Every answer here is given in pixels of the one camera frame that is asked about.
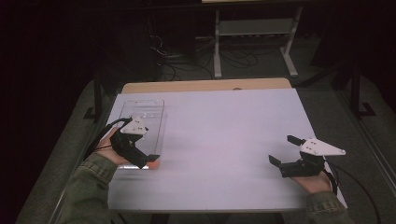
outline gray floor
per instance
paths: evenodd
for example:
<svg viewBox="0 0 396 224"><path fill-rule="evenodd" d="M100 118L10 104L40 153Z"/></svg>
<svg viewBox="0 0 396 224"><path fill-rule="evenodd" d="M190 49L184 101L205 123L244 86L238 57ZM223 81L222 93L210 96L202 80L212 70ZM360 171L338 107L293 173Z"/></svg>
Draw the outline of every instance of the gray floor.
<svg viewBox="0 0 396 224"><path fill-rule="evenodd" d="M297 78L289 76L277 49L283 39L260 38L262 39L241 40L237 37L223 41L222 78L286 77L291 84L297 84L322 70L310 66L318 38L298 38L293 43L290 56L299 72ZM211 79L212 76L212 53L208 52L196 60L168 60L167 65L163 65L162 81ZM392 172L396 170L393 150L396 147L396 116L382 101L375 85L363 78L361 100L370 104L376 116L357 120L348 107L349 89L333 91L330 85L333 76L331 74L308 88L298 89L306 113L317 138L347 150L345 157L328 158L329 161L348 170L370 191L380 211L382 223L394 223L394 184L392 178L387 176L394 176ZM18 223L56 222L59 210L55 208L63 193L64 184L75 169L81 150L103 125L82 119L87 108L93 104L92 97L90 84L81 94L64 133L21 211ZM111 108L111 100L106 98L107 109ZM375 223L374 209L363 191L341 171L339 175L341 191L346 198L351 217L356 223ZM304 223L304 211L288 212L283 216L286 223ZM123 223L122 219L126 219L127 223L149 223L150 220L150 214L122 214L121 217L113 214L113 217L115 223Z"/></svg>

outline hand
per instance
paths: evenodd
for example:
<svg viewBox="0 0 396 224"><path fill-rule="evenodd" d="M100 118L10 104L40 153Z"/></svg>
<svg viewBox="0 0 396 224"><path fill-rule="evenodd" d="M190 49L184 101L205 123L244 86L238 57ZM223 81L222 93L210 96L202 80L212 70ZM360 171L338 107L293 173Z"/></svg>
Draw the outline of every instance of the hand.
<svg viewBox="0 0 396 224"><path fill-rule="evenodd" d="M117 131L118 128L113 128L111 131L104 137L96 147L97 149L94 151L95 153L108 158L110 161L112 161L116 165L122 165L125 163L129 163L127 160L125 160L122 156L117 154L116 151L114 151L113 147L111 146L110 142L110 137L114 134L114 132Z"/></svg>
<svg viewBox="0 0 396 224"><path fill-rule="evenodd" d="M291 177L292 180L297 182L308 193L317 193L322 191L332 191L330 186L330 179L325 173L320 172L319 175L313 176L295 176Z"/></svg>

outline dark background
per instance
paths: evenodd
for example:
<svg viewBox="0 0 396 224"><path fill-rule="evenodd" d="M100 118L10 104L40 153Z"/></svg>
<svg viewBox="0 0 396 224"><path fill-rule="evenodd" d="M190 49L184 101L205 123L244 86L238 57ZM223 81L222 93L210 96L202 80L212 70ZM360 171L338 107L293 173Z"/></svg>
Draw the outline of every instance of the dark background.
<svg viewBox="0 0 396 224"><path fill-rule="evenodd" d="M128 6L146 3L128 1ZM125 82L155 81L159 59L149 49L149 34L161 35L168 47L186 54L191 53L195 35L213 35L207 28L214 20L210 11L162 12L152 17L147 13L82 10L103 5L102 1L0 3L1 117L5 124L0 220L4 223L15 221L94 74L107 94L115 94ZM392 97L396 84L395 10L388 1L307 7L297 35L322 36L313 61L316 66L326 68L352 58L396 110ZM148 18L152 27L148 27Z"/></svg>

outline black cable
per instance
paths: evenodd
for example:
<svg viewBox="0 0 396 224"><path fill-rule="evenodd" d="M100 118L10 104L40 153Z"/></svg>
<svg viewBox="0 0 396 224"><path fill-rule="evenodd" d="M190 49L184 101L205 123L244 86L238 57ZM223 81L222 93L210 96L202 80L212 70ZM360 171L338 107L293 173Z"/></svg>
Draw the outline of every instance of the black cable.
<svg viewBox="0 0 396 224"><path fill-rule="evenodd" d="M196 50L195 50L196 53L199 53L200 51L202 51L202 50L204 50L204 49L207 50L209 47L212 47L212 46L215 45L215 37L213 37L213 36L208 36L206 39L209 39L209 40L210 40L209 43L207 43L207 44L205 44L204 46L202 46L202 47L196 49Z"/></svg>
<svg viewBox="0 0 396 224"><path fill-rule="evenodd" d="M209 63L211 62L211 60L212 60L212 57L213 57L213 50L207 50L207 51L203 51L202 52L202 55L199 55L200 53L198 53L198 57L196 58L196 61L199 61L200 59L202 59L204 56L206 56L206 54L208 54L208 53L211 53L210 55L210 57L206 60L206 62L204 63L204 65L200 65L200 66L202 66L202 67L207 67L208 65L209 65ZM177 62L170 62L170 61L167 61L167 63L191 63L191 60L188 60L188 61L186 61L186 62L181 62L181 61L177 61ZM196 68L196 69L190 69L189 71L195 71L195 70L199 70L199 69L201 69L201 68Z"/></svg>
<svg viewBox="0 0 396 224"><path fill-rule="evenodd" d="M162 64L162 66L168 66L168 67L170 67L172 69L173 74L162 72L162 74L164 74L164 75L171 75L172 76L170 81L173 81L175 79L175 77L178 77L180 79L180 81L181 81L181 77L176 74L176 70L175 70L175 68L173 66L171 66L171 65L169 65L167 63Z"/></svg>
<svg viewBox="0 0 396 224"><path fill-rule="evenodd" d="M330 182L332 183L332 192L333 192L335 195L337 195L337 192L338 192L338 185L337 185L337 183L335 182L334 176L333 176L330 172L328 172L326 169L323 169L322 171L323 171L324 174L326 174L327 177L329 177Z"/></svg>
<svg viewBox="0 0 396 224"><path fill-rule="evenodd" d="M121 221L122 221L123 224L127 224L127 223L128 223L128 222L126 221L125 217L124 217L122 214L118 213L118 215L119 215L119 217L120 217L120 219L121 219Z"/></svg>
<svg viewBox="0 0 396 224"><path fill-rule="evenodd" d="M108 133L108 131L110 131L110 129L113 127L114 124L118 122L128 123L130 121L131 119L116 119L113 122L107 124L107 126L101 132L99 132L96 138L93 139L90 146L87 148L87 151L85 152L83 160L86 160L96 150L100 140L105 136L106 133Z"/></svg>
<svg viewBox="0 0 396 224"><path fill-rule="evenodd" d="M345 169L341 168L340 166L335 165L334 163L331 163L329 161L326 161L327 163L329 163L332 167L337 168L339 170L341 170L342 172L344 172L344 174L348 175L351 179L353 179L364 191L364 193L367 195L367 197L370 199L370 202L375 210L375 216L376 216L376 223L380 224L381 223L381 216L379 215L379 211L378 211L378 207L376 206L376 203L373 199L373 196L370 194L370 192L367 190L366 187L363 186L363 184L352 174L350 174L348 171L346 171Z"/></svg>
<svg viewBox="0 0 396 224"><path fill-rule="evenodd" d="M238 62L237 60L231 59L230 57L226 56L224 53L219 53L219 55L220 55L220 57L224 60L224 62L226 62L227 64L229 64L230 66L232 66L232 67L234 67L234 68L249 68L249 67L250 67L250 64L249 64L249 63L246 64L246 63ZM238 64L240 64L241 66L236 66L236 65L234 65L234 64L232 64L232 63L230 63L230 62L238 63Z"/></svg>
<svg viewBox="0 0 396 224"><path fill-rule="evenodd" d="M230 53L233 55L233 57L235 57L235 59L245 59L249 63L250 66L253 66L253 65L256 65L259 63L259 59L257 58L256 55L253 55L251 52L244 52L242 50L239 50L239 51L241 51L242 54L244 54L244 55L239 56L239 55L235 54L235 52L232 52L232 51Z"/></svg>
<svg viewBox="0 0 396 224"><path fill-rule="evenodd" d="M97 150L97 149L106 148L106 147L113 147L113 146L112 146L112 145L110 145L110 146L105 146L105 147L97 147L97 148L96 148L96 150Z"/></svg>
<svg viewBox="0 0 396 224"><path fill-rule="evenodd" d="M330 169L335 173L335 182L337 184L337 186L341 186L343 187L343 184L340 181L340 175L338 174L337 169L335 169L334 167L332 167L331 164L329 164Z"/></svg>
<svg viewBox="0 0 396 224"><path fill-rule="evenodd" d="M234 53L232 53L232 55L236 58L236 59L241 59L241 58L247 58L249 56L253 56L256 60L257 57L253 54L253 52L255 51L255 49L253 50L247 50L243 44L239 43L239 45L237 45L237 51L240 51L243 55L242 56L235 56Z"/></svg>
<svg viewBox="0 0 396 224"><path fill-rule="evenodd" d="M185 69L185 68L174 66L173 64L197 66L198 68L197 69ZM168 65L170 65L170 66L172 66L172 67L174 67L174 68L176 68L178 70L182 70L182 71L196 71L196 70L204 69L210 75L210 79L213 79L212 72L210 72L210 70L207 69L206 67L204 67L204 66L202 66L200 64L197 64L197 63L169 63Z"/></svg>
<svg viewBox="0 0 396 224"><path fill-rule="evenodd" d="M247 52L244 52L244 50L243 49L238 49L236 52L233 52L233 50L232 51L229 51L229 53L231 53L232 55L233 55L233 57L235 57L235 59L245 59L245 58L247 58L248 56L250 56L251 55L251 52L249 52L249 51L247 51Z"/></svg>

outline wire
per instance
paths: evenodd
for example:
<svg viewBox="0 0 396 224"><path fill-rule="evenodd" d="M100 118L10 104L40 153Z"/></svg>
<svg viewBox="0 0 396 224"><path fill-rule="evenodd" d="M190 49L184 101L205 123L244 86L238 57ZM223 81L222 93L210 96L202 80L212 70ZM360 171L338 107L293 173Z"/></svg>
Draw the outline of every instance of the wire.
<svg viewBox="0 0 396 224"><path fill-rule="evenodd" d="M120 217L120 219L121 219L121 221L122 221L123 224L127 224L127 223L128 223L128 222L126 221L125 217L124 217L121 213L118 213L118 215L119 215L119 217Z"/></svg>
<svg viewBox="0 0 396 224"><path fill-rule="evenodd" d="M103 138L103 136L105 136L105 134L108 131L110 131L110 129L113 127L114 124L118 122L124 122L124 124L126 124L129 123L130 121L131 119L116 119L113 122L107 124L107 126L101 132L99 132L99 134L96 136L95 139L93 139L90 146L87 148L87 151L85 152L84 155L84 160L86 160L96 150L96 147L98 146L100 140Z"/></svg>
<svg viewBox="0 0 396 224"><path fill-rule="evenodd" d="M157 35L151 35L150 36L151 38L153 38L153 37L155 37L155 38L157 38L157 39L159 39L160 40L160 46L157 48L157 47L150 47L151 49L154 49L155 51L157 51L159 54L161 54L162 56L165 56L165 55L167 55L168 53L165 51L165 50L163 50L162 48L163 48L163 40L159 37L159 36L157 36Z"/></svg>
<svg viewBox="0 0 396 224"><path fill-rule="evenodd" d="M173 66L173 64L197 66L198 68L197 68L197 69L185 69L185 68ZM178 70L182 70L182 71L196 71L196 70L204 69L204 70L206 70L206 72L210 75L210 79L213 79L212 72L210 72L210 70L207 69L206 67L204 67L204 66L202 66L202 65L200 65L200 64L197 64L197 63L169 63L168 65L169 65L169 66L172 66L172 67L174 67L174 68L176 68L176 69L178 69Z"/></svg>
<svg viewBox="0 0 396 224"><path fill-rule="evenodd" d="M211 46L213 46L214 44L215 44L215 37L214 36L205 36L205 37L202 37L202 38L199 38L200 40L201 39L203 39L203 40L210 40L208 43L206 43L205 45L203 45L202 47L200 47L200 48L198 48L198 49L196 49L195 50L195 52L200 52L200 51L202 51L202 50L204 50L204 49L207 49L207 48L209 48L209 47L211 47Z"/></svg>
<svg viewBox="0 0 396 224"><path fill-rule="evenodd" d="M335 173L335 182L336 182L336 185L337 185L337 186L343 187L343 184L342 184L341 181L340 181L340 175L338 174L337 169L335 169L334 167L332 167L331 164L329 164L329 166L330 166L330 169Z"/></svg>
<svg viewBox="0 0 396 224"><path fill-rule="evenodd" d="M330 164L332 167L335 167L339 170L341 170L342 172L344 172L344 174L348 175L351 179L353 179L364 191L364 193L367 195L367 197L370 199L370 202L375 210L375 216L376 216L376 223L380 224L381 223L381 216L379 215L379 211L378 211L378 207L376 206L376 203L373 199L373 196L370 194L370 192L367 190L366 187L363 186L363 184L352 174L350 174L348 171L346 171L345 169L341 168L340 166L335 165L334 163L331 163L329 161L326 161L328 164Z"/></svg>
<svg viewBox="0 0 396 224"><path fill-rule="evenodd" d="M102 148L106 148L106 147L97 147L96 148L96 150L98 150L98 149L102 149Z"/></svg>
<svg viewBox="0 0 396 224"><path fill-rule="evenodd" d="M207 67L207 66L210 64L210 62L212 61L212 58L213 58L213 50L204 51L203 54L202 54L201 56L198 57L198 60L199 60L199 59L202 59L202 58L203 58L204 56L206 56L206 54L208 54L208 53L210 53L210 57L208 57L208 59L206 60L206 63L204 63L204 65L203 65L203 67Z"/></svg>
<svg viewBox="0 0 396 224"><path fill-rule="evenodd" d="M227 64L229 64L232 67L249 68L251 66L251 63L249 61L247 61L247 63L241 63L241 62L238 62L237 60L231 59L230 57L226 56L224 53L219 53L219 55L224 60L224 62L226 62ZM241 66L234 65L230 62L240 64Z"/></svg>
<svg viewBox="0 0 396 224"><path fill-rule="evenodd" d="M332 192L335 195L337 195L338 185L337 185L337 183L336 183L336 181L334 179L334 176L330 172L328 172L326 169L323 169L322 171L327 177L329 177L330 182L332 183Z"/></svg>
<svg viewBox="0 0 396 224"><path fill-rule="evenodd" d="M171 65L169 65L169 64L167 64L167 63L164 63L164 64L162 64L162 65L170 67L170 68L172 69L172 71L173 71L173 73L165 73L165 72L162 72L162 74L165 75L165 76L163 77L163 80L164 80L164 81L166 81L166 75L171 75L171 76L172 76L172 78L170 79L170 81L173 81L173 80L175 79L175 77L178 77L178 78L180 79L180 81L181 81L181 77L180 77L179 75L176 74L176 69L175 69L173 66L171 66Z"/></svg>
<svg viewBox="0 0 396 224"><path fill-rule="evenodd" d="M248 51L248 52L244 52L242 50L239 50L239 51L242 53L242 55L238 55L238 54L236 54L236 52L231 52L231 54L233 55L233 57L235 57L235 59L246 59L246 60L248 60L248 57L252 57L254 59L254 62L255 62L252 65L257 64L258 58L257 58L256 55L253 55L253 53L252 53L253 51Z"/></svg>

